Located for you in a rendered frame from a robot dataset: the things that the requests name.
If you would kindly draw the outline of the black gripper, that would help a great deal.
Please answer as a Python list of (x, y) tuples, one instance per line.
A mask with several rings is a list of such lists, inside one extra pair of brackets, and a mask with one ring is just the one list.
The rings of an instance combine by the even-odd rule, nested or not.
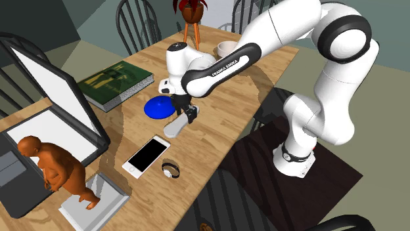
[(198, 108), (195, 105), (191, 105), (192, 96), (189, 94), (172, 94), (171, 101), (178, 116), (182, 114), (184, 110), (188, 119), (188, 124), (191, 124), (197, 117)]

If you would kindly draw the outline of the pale grey flat oblong tool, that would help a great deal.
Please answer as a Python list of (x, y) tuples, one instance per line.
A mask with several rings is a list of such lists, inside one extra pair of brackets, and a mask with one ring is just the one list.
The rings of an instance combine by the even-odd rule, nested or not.
[(188, 116), (185, 112), (177, 116), (171, 123), (164, 127), (164, 134), (168, 138), (175, 138), (183, 130), (183, 128), (189, 123)]

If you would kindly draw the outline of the blue round disc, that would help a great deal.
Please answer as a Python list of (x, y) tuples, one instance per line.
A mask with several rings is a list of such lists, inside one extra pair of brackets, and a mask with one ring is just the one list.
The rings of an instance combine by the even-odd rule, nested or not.
[(151, 98), (144, 106), (144, 113), (152, 119), (165, 119), (175, 112), (169, 96)]

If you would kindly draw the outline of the wooden dining table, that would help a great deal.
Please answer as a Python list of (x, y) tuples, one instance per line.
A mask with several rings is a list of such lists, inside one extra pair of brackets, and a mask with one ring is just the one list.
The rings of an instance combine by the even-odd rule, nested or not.
[[(144, 114), (143, 106), (148, 99), (159, 95), (158, 82), (168, 76), (166, 49), (182, 41), (183, 33), (176, 33), (124, 59), (152, 72), (155, 79), (152, 85), (108, 113), (89, 104), (106, 129), (111, 144), (86, 167), (86, 177), (102, 172), (130, 195), (129, 201), (102, 231), (173, 231), (252, 119), (260, 101), (298, 52), (297, 48), (283, 47), (226, 81), (208, 97), (193, 98), (193, 104), (200, 107), (198, 117), (177, 138), (167, 139), (170, 148), (136, 179), (122, 169), (122, 164), (152, 136), (164, 137), (163, 127), (175, 117), (150, 119)], [(179, 164), (178, 179), (164, 176), (161, 171), (164, 158)], [(62, 188), (20, 219), (11, 218), (0, 202), (0, 231), (74, 231), (58, 211), (69, 196)]]

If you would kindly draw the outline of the white smartphone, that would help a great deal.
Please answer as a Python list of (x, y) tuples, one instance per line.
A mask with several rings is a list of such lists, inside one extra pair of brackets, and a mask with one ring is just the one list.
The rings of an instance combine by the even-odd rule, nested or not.
[(155, 135), (138, 149), (122, 168), (138, 179), (169, 147), (168, 141)]

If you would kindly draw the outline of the black wristwatch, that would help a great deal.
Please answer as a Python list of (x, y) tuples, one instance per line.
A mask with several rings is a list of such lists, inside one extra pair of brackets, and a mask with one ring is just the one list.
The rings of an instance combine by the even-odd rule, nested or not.
[(162, 170), (168, 178), (177, 179), (181, 174), (178, 164), (171, 162), (164, 162), (162, 164)]

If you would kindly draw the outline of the white bowl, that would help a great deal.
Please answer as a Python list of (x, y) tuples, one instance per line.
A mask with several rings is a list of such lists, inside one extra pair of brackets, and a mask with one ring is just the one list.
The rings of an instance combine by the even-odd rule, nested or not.
[(217, 45), (217, 55), (220, 58), (227, 56), (237, 46), (236, 41), (222, 41)]

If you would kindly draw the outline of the green hardcover book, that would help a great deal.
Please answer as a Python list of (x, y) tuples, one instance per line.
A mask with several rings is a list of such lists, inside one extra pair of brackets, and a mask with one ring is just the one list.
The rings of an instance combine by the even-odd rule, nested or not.
[(78, 87), (90, 103), (109, 112), (153, 82), (151, 72), (120, 61), (78, 82)]

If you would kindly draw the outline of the black spindle-back chair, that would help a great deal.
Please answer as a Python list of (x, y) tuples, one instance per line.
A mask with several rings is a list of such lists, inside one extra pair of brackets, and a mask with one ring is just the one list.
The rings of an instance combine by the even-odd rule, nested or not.
[(218, 29), (242, 34), (253, 19), (261, 13), (277, 5), (281, 0), (235, 0), (230, 22), (222, 24)]
[(334, 231), (347, 226), (349, 228), (342, 231), (376, 231), (371, 222), (360, 215), (340, 215), (312, 226), (305, 231)]
[(228, 171), (218, 169), (174, 231), (277, 231), (263, 211)]
[(116, 29), (128, 55), (162, 40), (156, 13), (148, 0), (121, 0), (116, 9)]
[[(23, 74), (23, 76), (32, 84), (34, 89), (42, 96), (46, 97), (45, 92), (41, 89), (41, 87), (34, 81), (30, 73), (24, 68), (20, 61), (14, 57), (11, 53), (10, 49), (6, 47), (6, 41), (13, 41), (18, 46), (25, 48), (24, 45), (31, 47), (34, 50), (34, 54), (43, 59), (44, 61), (51, 63), (48, 59), (47, 55), (34, 43), (27, 40), (24, 37), (19, 35), (15, 35), (13, 33), (7, 33), (4, 31), (0, 31), (0, 52), (4, 53), (5, 56), (17, 67), (17, 69)], [(20, 93), (29, 103), (33, 104), (35, 101), (32, 97), (30, 97), (1, 67), (0, 67), (0, 76), (18, 93)]]

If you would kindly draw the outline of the red plant on orange stand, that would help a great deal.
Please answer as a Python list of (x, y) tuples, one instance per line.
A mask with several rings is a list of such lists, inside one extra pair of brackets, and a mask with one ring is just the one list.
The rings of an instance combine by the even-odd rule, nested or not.
[(179, 9), (185, 20), (185, 30), (183, 41), (187, 42), (187, 32), (190, 25), (194, 28), (195, 48), (199, 50), (200, 32), (198, 23), (201, 21), (204, 13), (204, 8), (208, 8), (205, 0), (173, 0), (173, 9), (177, 13)]

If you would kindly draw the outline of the dark grey open laptop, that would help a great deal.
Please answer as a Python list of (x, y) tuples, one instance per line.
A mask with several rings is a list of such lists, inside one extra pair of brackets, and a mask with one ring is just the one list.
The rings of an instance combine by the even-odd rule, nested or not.
[(51, 105), (0, 132), (0, 203), (19, 219), (49, 197), (37, 157), (24, 157), (18, 142), (29, 135), (69, 151), (88, 166), (107, 151), (110, 139), (72, 76), (19, 42), (0, 42), (19, 70)]

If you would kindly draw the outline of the orange human figure on base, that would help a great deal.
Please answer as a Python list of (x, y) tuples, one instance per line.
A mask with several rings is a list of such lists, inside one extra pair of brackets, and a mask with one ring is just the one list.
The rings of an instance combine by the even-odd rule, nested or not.
[(56, 192), (64, 188), (71, 196), (59, 211), (76, 231), (100, 231), (128, 201), (129, 196), (105, 174), (85, 180), (85, 167), (68, 151), (27, 136), (18, 143), (23, 156), (37, 157), (46, 187)]

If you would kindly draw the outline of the dark robot stand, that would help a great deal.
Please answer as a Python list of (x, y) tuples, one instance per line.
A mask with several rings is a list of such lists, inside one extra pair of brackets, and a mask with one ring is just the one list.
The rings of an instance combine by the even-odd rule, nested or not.
[(305, 231), (318, 224), (362, 175), (317, 144), (304, 178), (289, 177), (273, 164), (273, 150), (287, 137), (278, 117), (235, 142), (221, 168), (230, 172), (278, 231)]

